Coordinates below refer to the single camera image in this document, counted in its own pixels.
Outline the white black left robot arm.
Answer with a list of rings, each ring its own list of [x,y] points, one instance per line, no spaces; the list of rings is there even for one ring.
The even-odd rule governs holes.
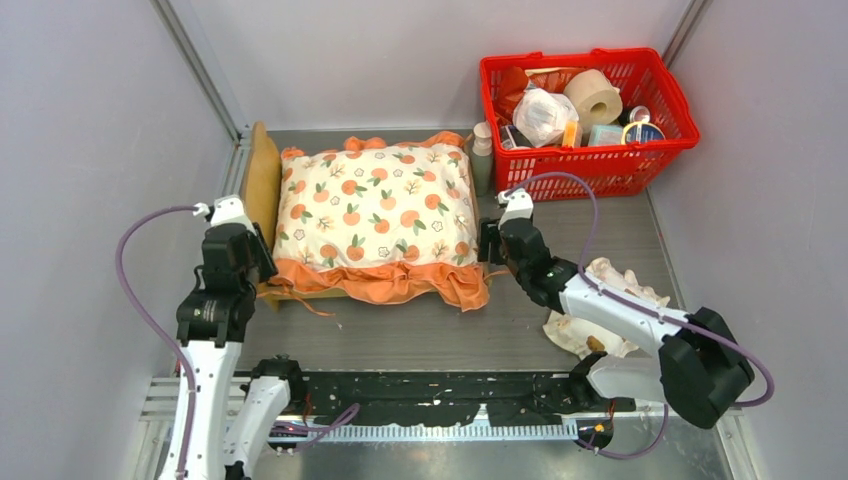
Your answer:
[[[298,412],[307,385],[297,361],[275,356],[249,375],[246,397],[227,420],[230,389],[255,312],[257,283],[276,269],[258,224],[210,227],[196,284],[176,312],[182,369],[162,479],[249,479],[281,414]]]

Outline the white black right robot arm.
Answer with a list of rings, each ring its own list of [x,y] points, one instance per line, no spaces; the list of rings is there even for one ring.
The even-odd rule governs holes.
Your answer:
[[[617,397],[662,402],[709,429],[756,378],[719,313],[664,308],[612,287],[552,255],[529,219],[485,218],[479,242],[479,260],[506,266],[535,304],[587,320],[646,352],[630,360],[593,354],[575,367],[571,397],[584,410]]]

